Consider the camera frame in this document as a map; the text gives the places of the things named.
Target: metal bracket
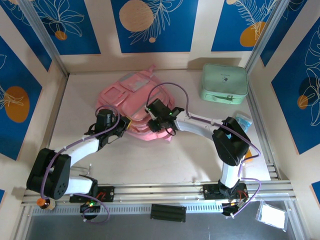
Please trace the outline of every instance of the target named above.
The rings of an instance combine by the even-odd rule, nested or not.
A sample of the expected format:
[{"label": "metal bracket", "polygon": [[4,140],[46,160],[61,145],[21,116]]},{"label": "metal bracket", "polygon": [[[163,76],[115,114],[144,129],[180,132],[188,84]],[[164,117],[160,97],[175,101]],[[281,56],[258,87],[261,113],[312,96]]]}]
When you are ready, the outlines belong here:
[{"label": "metal bracket", "polygon": [[205,184],[203,185],[203,196],[205,200],[222,200],[222,199],[239,199],[238,191],[248,192],[245,183],[239,183],[233,191],[226,193],[222,191],[220,184]]},{"label": "metal bracket", "polygon": [[[115,197],[114,186],[98,186],[97,196],[95,196],[103,203],[112,203]],[[86,203],[90,199],[83,196],[73,195],[70,197],[70,203]]]}]

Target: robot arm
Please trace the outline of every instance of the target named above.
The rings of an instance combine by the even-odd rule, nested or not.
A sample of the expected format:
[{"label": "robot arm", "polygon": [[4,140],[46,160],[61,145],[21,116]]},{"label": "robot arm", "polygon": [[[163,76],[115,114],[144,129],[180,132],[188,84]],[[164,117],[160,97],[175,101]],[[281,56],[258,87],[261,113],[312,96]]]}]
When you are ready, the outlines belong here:
[{"label": "robot arm", "polygon": [[[180,131],[187,131],[190,133],[194,133],[207,139],[213,141],[213,133],[219,129],[218,126],[212,125],[211,123],[223,123],[222,120],[216,120],[211,118],[206,118],[202,116],[198,116],[190,113],[190,116],[194,118],[190,118],[186,111],[180,112],[176,116],[176,120],[174,121],[175,126]],[[220,178],[220,182],[225,185],[227,188],[232,189],[238,182],[238,172],[239,172],[240,164],[238,162],[236,165],[229,165],[226,162],[223,162],[222,165],[222,176]]]},{"label": "robot arm", "polygon": [[[159,99],[156,99],[147,107],[147,112],[152,117],[148,126],[153,132],[173,129],[174,131],[191,132],[212,140],[220,159],[223,161],[222,176],[218,182],[217,191],[211,191],[217,192],[214,196],[217,198],[212,199],[225,199],[234,196],[233,193],[239,185],[240,163],[248,152],[249,145],[227,129],[232,129],[250,141],[234,118],[215,120],[189,114],[180,107],[171,110]],[[122,137],[130,124],[130,120],[121,115],[117,117],[120,118],[119,123],[112,131],[97,136],[98,133],[105,132],[115,125],[113,118],[116,117],[111,110],[100,110],[96,123],[89,128],[82,139],[93,135],[96,137],[75,144],[67,149],[64,154],[58,155],[45,181],[44,195],[55,200],[66,194],[88,194],[93,197],[97,195],[98,181],[83,175],[70,176],[70,168],[82,158],[103,148],[109,143],[109,137]],[[227,129],[213,123],[221,123]],[[54,150],[47,148],[39,152],[27,180],[28,189],[40,193],[47,166],[55,155]]]},{"label": "robot arm", "polygon": [[[115,118],[120,118],[119,123],[111,130],[115,125]],[[55,159],[45,181],[44,195],[55,200],[60,199],[63,195],[67,194],[88,194],[90,196],[96,196],[98,181],[83,175],[70,176],[70,168],[84,157],[103,148],[109,143],[109,137],[122,137],[129,127],[130,122],[131,121],[127,117],[121,115],[117,117],[114,116],[111,110],[100,110],[97,115],[96,123],[91,125],[88,132],[82,137],[82,139],[90,136],[92,136],[92,138],[71,146],[64,151],[64,154],[59,154]],[[111,131],[96,136],[108,129]],[[57,152],[58,151],[47,148],[43,148],[39,151],[26,183],[28,189],[37,193],[41,192],[41,185],[44,180],[47,166]]]},{"label": "robot arm", "polygon": [[239,168],[241,161],[248,152],[249,144],[232,134],[231,129],[250,142],[250,139],[240,127],[238,122],[228,117],[226,120],[216,120],[188,113],[180,107],[169,109],[159,99],[147,106],[152,120],[148,122],[153,132],[162,129],[173,129],[174,131],[187,131],[214,142],[220,159],[223,161],[222,176],[218,182],[219,194],[226,198],[232,196],[239,184]]}]

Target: plastic bag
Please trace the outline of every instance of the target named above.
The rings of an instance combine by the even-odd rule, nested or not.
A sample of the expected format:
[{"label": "plastic bag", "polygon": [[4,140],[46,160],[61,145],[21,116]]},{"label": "plastic bag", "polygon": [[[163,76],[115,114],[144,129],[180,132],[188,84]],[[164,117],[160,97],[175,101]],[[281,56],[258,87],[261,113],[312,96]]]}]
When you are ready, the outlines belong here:
[{"label": "plastic bag", "polygon": [[279,209],[272,205],[266,204],[265,201],[260,202],[256,220],[269,226],[287,231],[288,213],[285,210]]},{"label": "plastic bag", "polygon": [[252,125],[252,119],[250,119],[250,118],[248,118],[246,116],[243,116],[240,113],[236,114],[235,120],[238,122],[238,124],[240,125],[240,127],[243,129],[243,131],[245,133],[248,131],[248,129]]}]

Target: purple cable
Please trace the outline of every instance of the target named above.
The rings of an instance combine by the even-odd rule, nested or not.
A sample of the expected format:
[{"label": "purple cable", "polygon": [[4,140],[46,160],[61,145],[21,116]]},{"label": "purple cable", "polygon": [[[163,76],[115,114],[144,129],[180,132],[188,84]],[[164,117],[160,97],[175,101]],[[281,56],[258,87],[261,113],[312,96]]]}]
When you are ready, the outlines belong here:
[{"label": "purple cable", "polygon": [[[107,217],[105,220],[103,220],[103,221],[95,222],[95,221],[90,221],[90,220],[89,220],[89,221],[86,221],[86,223],[90,223],[90,224],[104,224],[104,223],[106,223],[106,222],[109,220],[109,218],[110,218],[109,208],[108,208],[102,201],[100,201],[99,199],[97,199],[97,198],[95,198],[95,197],[93,197],[93,196],[89,196],[89,195],[87,195],[87,194],[76,193],[76,194],[74,194],[74,195],[77,195],[77,196],[80,196],[80,197],[84,197],[84,198],[88,198],[88,199],[92,199],[92,200],[100,203],[101,206],[103,206],[103,207],[105,208],[105,210],[106,210],[106,212],[107,212],[107,214],[108,214],[108,217]],[[83,213],[82,213],[82,218],[83,218],[83,219],[86,219],[86,218],[85,218],[85,213],[86,213],[86,210],[83,211]]]},{"label": "purple cable", "polygon": [[148,97],[147,97],[147,99],[146,99],[145,106],[148,107],[148,103],[149,103],[149,100],[150,100],[151,93],[152,93],[157,87],[160,87],[161,85],[165,85],[165,84],[174,85],[174,86],[180,88],[182,91],[184,91],[185,96],[186,96],[185,112],[186,112],[187,116],[189,117],[189,111],[188,111],[188,108],[189,108],[189,95],[188,95],[187,91],[186,91],[182,86],[180,86],[179,84],[176,84],[176,83],[174,83],[174,82],[163,82],[163,83],[160,83],[160,84],[154,86],[154,87],[150,90],[150,92],[149,92],[149,94],[148,94]]},{"label": "purple cable", "polygon": [[255,193],[252,195],[252,197],[235,213],[233,214],[232,216],[227,216],[227,218],[234,218],[235,216],[237,216],[243,209],[246,208],[246,206],[256,197],[256,195],[258,194],[258,192],[260,191],[260,188],[261,188],[261,181],[259,179],[256,179],[256,178],[246,178],[246,177],[243,177],[241,178],[241,180],[245,180],[245,181],[256,181],[258,182],[259,186],[257,188],[257,190],[255,191]]},{"label": "purple cable", "polygon": [[[87,141],[87,140],[89,140],[89,139],[93,139],[93,138],[95,138],[95,137],[98,137],[98,136],[100,136],[100,135],[102,135],[102,134],[105,134],[105,133],[113,130],[113,129],[118,125],[118,123],[120,122],[120,114],[119,114],[118,110],[115,109],[115,108],[114,108],[113,106],[111,106],[111,105],[103,105],[103,106],[100,106],[100,107],[95,111],[95,115],[96,115],[96,116],[97,116],[98,110],[101,109],[101,108],[111,108],[112,110],[114,110],[114,111],[116,112],[116,115],[118,116],[118,118],[117,118],[117,120],[116,120],[116,123],[115,123],[112,127],[108,128],[107,130],[104,130],[104,131],[99,132],[99,133],[97,133],[97,134],[94,134],[94,135],[91,135],[91,136],[88,136],[88,137],[79,139],[78,141],[75,141],[74,143],[69,144],[68,146],[66,146],[65,148],[61,149],[60,151],[58,151],[58,152],[54,155],[54,157],[51,159],[50,163],[49,163],[48,166],[46,167],[46,170],[45,170],[45,173],[44,173],[44,176],[43,176],[43,180],[42,180],[42,183],[41,183],[40,195],[41,195],[41,198],[42,198],[42,199],[48,199],[48,198],[49,198],[49,197],[46,197],[45,194],[44,194],[46,181],[47,181],[47,178],[48,178],[50,169],[52,168],[52,166],[53,166],[56,158],[57,158],[61,153],[63,153],[64,151],[68,150],[69,148],[74,147],[75,145],[77,145],[77,144],[79,144],[79,143],[82,143],[82,142]],[[98,203],[101,203],[101,201],[99,201],[99,200],[98,200],[97,198],[95,198],[95,197],[91,197],[91,196],[88,196],[88,195],[85,195],[85,196],[86,196],[86,198],[90,198],[90,199],[93,199],[93,200],[97,201]]]},{"label": "purple cable", "polygon": [[[200,117],[195,117],[195,116],[190,116],[189,114],[189,95],[187,93],[187,91],[182,87],[180,86],[179,84],[177,83],[173,83],[173,82],[163,82],[163,83],[160,83],[156,86],[154,86],[151,91],[149,92],[149,95],[148,95],[148,98],[146,100],[146,107],[148,107],[148,103],[149,103],[149,99],[150,99],[150,96],[151,96],[151,93],[153,92],[153,90],[155,90],[157,87],[161,86],[161,85],[165,85],[165,84],[170,84],[170,85],[174,85],[174,86],[177,86],[179,87],[180,89],[182,89],[185,93],[185,96],[186,96],[186,105],[185,105],[185,113],[186,115],[191,118],[191,119],[194,119],[194,120],[198,120],[198,121],[201,121],[201,122],[204,122],[204,123],[207,123],[207,124],[212,124],[211,121],[209,120],[206,120],[206,119],[203,119],[203,118],[200,118]],[[230,133],[236,135],[238,138],[240,138],[242,141],[244,141],[246,144],[248,144],[250,147],[252,147],[256,152],[257,152],[257,155],[254,155],[254,156],[250,156],[250,157],[247,157],[245,158],[244,160],[241,161],[240,163],[240,167],[239,167],[239,171],[238,171],[238,178],[240,178],[240,175],[241,175],[241,172],[243,170],[243,163],[245,163],[245,161],[249,160],[249,159],[254,159],[254,158],[257,158],[259,156],[261,156],[261,152],[260,150],[254,145],[252,144],[248,139],[246,139],[245,137],[243,137],[242,135],[240,135],[239,133],[237,133],[236,131],[232,130],[231,128],[223,125],[223,124],[219,124],[219,123],[216,123],[214,122],[213,123],[214,126],[217,126],[217,127],[220,127],[220,128],[223,128],[223,129],[226,129],[228,130]],[[255,191],[255,193],[253,194],[253,196],[243,205],[242,208],[240,208],[240,210],[238,210],[234,215],[233,217],[235,217],[238,213],[240,213],[251,201],[252,199],[258,194],[260,188],[261,188],[261,181],[256,179],[256,178],[244,178],[242,177],[241,180],[253,180],[253,181],[257,181],[259,183],[259,187],[257,188],[257,190]]]}]

